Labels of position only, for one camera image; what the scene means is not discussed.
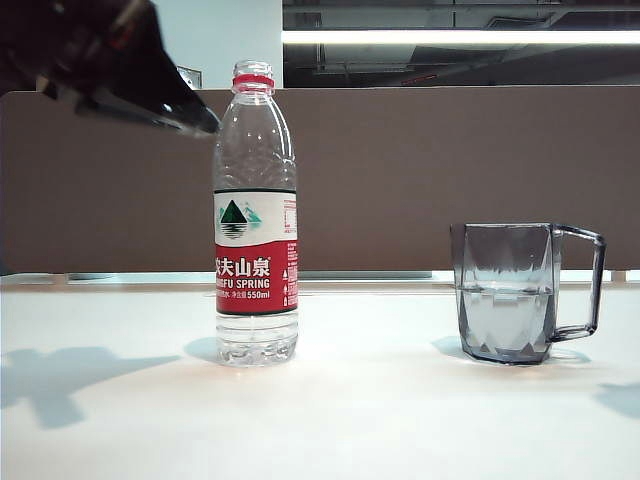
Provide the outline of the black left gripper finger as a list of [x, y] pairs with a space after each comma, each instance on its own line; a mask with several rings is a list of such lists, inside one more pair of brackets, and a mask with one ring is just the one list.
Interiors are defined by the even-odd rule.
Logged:
[[[160, 103], [193, 102], [207, 106], [182, 79], [166, 53], [153, 2], [129, 2], [110, 29], [105, 48], [112, 56], [108, 83], [79, 96], [77, 103], [84, 99], [99, 103], [129, 102], [147, 109]], [[219, 125], [213, 112], [213, 134]]]
[[202, 103], [160, 103], [147, 109], [129, 102], [99, 103], [92, 99], [84, 99], [77, 103], [74, 111], [81, 116], [144, 124], [184, 135], [213, 134], [213, 112]]

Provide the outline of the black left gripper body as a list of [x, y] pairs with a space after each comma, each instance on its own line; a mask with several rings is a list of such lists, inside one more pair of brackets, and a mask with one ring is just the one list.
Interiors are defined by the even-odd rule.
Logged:
[[1, 93], [34, 91], [40, 76], [90, 94], [108, 83], [106, 1], [3, 1]]

